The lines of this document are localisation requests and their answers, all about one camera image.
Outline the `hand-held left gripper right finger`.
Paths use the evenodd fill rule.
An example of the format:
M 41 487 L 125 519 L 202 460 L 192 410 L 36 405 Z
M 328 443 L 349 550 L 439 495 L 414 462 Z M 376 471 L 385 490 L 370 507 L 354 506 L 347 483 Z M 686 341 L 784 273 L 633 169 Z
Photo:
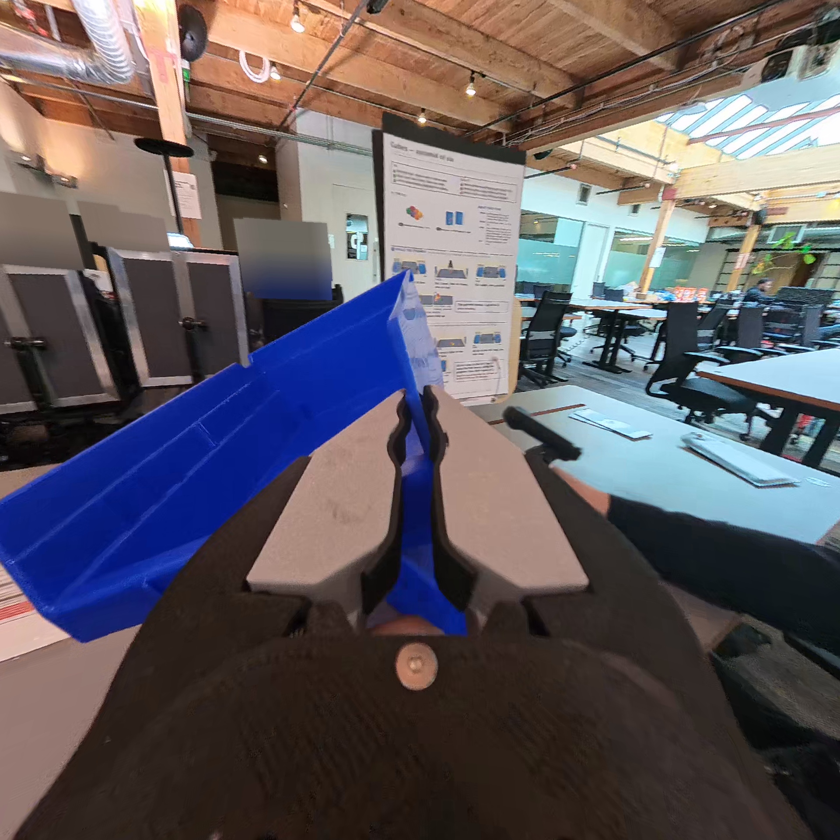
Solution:
M 434 574 L 462 613 L 500 602 L 584 592 L 581 562 L 524 453 L 442 386 L 423 408 L 433 465 Z

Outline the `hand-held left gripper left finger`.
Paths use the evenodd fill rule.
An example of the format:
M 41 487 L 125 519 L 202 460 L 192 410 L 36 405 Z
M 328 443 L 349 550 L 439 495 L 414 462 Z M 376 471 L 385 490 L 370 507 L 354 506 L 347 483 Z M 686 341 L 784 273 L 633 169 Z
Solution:
M 400 571 L 404 390 L 313 451 L 247 576 L 252 592 L 370 615 Z

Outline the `blue plastic bin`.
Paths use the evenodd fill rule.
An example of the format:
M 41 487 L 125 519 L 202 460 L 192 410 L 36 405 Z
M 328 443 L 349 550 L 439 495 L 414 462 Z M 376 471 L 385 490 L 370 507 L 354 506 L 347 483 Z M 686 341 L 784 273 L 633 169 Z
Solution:
M 80 642 L 142 623 L 186 561 L 302 456 L 396 391 L 413 426 L 394 607 L 466 630 L 431 581 L 432 466 L 421 401 L 440 365 L 405 271 L 253 352 L 27 486 L 1 506 L 3 569 Z

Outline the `person's right forearm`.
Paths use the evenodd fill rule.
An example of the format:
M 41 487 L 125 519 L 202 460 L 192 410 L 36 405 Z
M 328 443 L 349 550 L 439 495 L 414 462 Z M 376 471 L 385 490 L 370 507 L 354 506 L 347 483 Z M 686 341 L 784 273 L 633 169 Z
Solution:
M 666 582 L 839 655 L 834 547 L 611 497 L 608 521 Z

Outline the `white flat pad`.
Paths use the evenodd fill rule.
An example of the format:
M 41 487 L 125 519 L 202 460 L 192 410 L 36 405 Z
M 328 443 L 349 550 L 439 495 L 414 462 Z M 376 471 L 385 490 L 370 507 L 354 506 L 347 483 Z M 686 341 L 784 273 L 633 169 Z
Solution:
M 574 410 L 570 414 L 570 418 L 634 442 L 650 439 L 652 437 L 652 434 L 647 430 L 635 428 L 629 423 L 605 416 L 592 410 L 591 408 L 579 408 Z

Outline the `black office chair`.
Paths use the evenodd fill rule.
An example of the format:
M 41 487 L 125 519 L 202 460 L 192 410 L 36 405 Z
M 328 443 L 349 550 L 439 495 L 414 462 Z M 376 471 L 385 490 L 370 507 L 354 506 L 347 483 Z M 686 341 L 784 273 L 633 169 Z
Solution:
M 756 402 L 730 386 L 696 373 L 702 362 L 728 363 L 713 352 L 700 351 L 697 304 L 670 304 L 665 319 L 665 355 L 647 381 L 645 393 L 684 410 L 687 425 L 711 425 L 720 416 L 742 415 L 747 426 L 739 437 L 748 441 Z
M 553 373 L 560 343 L 568 332 L 563 326 L 569 309 L 569 292 L 545 291 L 520 337 L 518 379 L 526 378 L 539 388 L 564 384 L 567 379 Z

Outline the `wood-edged office table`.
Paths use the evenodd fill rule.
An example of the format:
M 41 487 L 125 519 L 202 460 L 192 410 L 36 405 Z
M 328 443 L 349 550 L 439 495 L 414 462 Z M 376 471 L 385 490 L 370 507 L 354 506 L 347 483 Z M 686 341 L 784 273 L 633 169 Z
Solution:
M 760 449 L 782 455 L 800 416 L 823 420 L 803 466 L 819 469 L 839 428 L 839 350 L 808 350 L 767 360 L 700 370 L 701 378 L 727 385 L 757 403 L 780 407 Z
M 666 312 L 646 308 L 642 304 L 629 302 L 605 301 L 602 299 L 571 299 L 570 308 L 580 312 L 601 315 L 607 324 L 605 342 L 597 360 L 588 360 L 583 365 L 610 374 L 623 375 L 630 370 L 617 364 L 617 355 L 623 345 L 625 327 L 630 321 L 665 320 Z

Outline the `white keyboard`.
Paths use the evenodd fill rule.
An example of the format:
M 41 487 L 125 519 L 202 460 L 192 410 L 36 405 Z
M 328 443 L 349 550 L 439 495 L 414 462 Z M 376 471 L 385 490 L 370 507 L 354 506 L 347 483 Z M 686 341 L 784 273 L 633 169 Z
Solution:
M 796 487 L 800 481 L 785 474 L 746 450 L 737 448 L 717 436 L 686 434 L 681 443 L 689 451 L 709 460 L 716 466 L 748 482 L 757 488 Z

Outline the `grey metal-framed cabinet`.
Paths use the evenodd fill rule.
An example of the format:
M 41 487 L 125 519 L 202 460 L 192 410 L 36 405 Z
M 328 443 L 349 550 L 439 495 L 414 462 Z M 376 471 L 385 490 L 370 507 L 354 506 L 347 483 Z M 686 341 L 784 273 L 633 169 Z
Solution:
M 100 330 L 75 269 L 2 264 L 2 417 L 119 401 Z
M 190 387 L 233 364 L 249 366 L 245 292 L 235 253 L 104 252 L 143 388 Z

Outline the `green hanging plant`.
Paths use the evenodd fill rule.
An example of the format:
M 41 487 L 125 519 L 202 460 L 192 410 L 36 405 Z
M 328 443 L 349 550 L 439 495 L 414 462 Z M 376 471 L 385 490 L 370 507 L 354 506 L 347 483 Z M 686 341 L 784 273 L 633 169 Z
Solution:
M 812 266 L 817 261 L 811 243 L 796 241 L 795 234 L 787 234 L 772 244 L 771 248 L 763 252 L 753 268 L 751 268 L 751 275 L 768 277 L 771 271 L 777 268 L 776 256 L 788 253 L 797 255 L 799 263 L 805 266 Z

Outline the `red label paper sheet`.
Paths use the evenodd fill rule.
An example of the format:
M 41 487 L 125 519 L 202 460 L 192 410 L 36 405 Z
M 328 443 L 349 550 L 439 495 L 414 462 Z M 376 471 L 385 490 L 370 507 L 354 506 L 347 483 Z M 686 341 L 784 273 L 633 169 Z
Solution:
M 39 615 L 12 577 L 1 569 L 1 662 L 68 639 Z

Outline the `white notice paper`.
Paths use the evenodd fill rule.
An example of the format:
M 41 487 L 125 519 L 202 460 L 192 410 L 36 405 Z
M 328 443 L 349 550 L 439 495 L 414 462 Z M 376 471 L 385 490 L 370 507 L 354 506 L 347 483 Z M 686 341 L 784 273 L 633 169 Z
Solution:
M 192 173 L 180 171 L 174 171 L 172 175 L 181 218 L 202 219 L 203 212 L 196 176 Z

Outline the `black floor lamp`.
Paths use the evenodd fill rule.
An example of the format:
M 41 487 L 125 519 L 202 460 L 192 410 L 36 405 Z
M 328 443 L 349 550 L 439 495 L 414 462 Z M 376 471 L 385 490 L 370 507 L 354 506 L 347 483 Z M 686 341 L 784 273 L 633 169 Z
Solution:
M 156 138 L 135 138 L 133 139 L 133 144 L 142 152 L 153 154 L 162 158 L 166 178 L 166 192 L 171 200 L 177 234 L 184 244 L 186 242 L 190 243 L 187 246 L 188 248 L 192 248 L 193 241 L 185 231 L 184 220 L 180 208 L 180 200 L 175 187 L 172 159 L 175 158 L 179 161 L 191 159 L 194 156 L 194 150 L 184 143 L 177 143 L 171 140 Z

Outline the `wooden support column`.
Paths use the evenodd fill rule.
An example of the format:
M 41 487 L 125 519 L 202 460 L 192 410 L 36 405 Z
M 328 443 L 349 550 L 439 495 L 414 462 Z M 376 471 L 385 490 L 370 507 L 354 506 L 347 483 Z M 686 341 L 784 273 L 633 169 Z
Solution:
M 187 123 L 175 1 L 133 1 L 132 6 L 150 67 L 162 139 L 175 151 L 183 151 Z

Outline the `ceiling projector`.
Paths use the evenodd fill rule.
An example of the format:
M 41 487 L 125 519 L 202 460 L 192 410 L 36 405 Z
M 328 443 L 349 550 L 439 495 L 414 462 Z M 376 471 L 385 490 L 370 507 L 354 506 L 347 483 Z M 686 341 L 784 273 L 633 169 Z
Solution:
M 826 19 L 780 40 L 765 57 L 759 82 L 808 81 L 832 74 L 838 68 L 839 19 Z

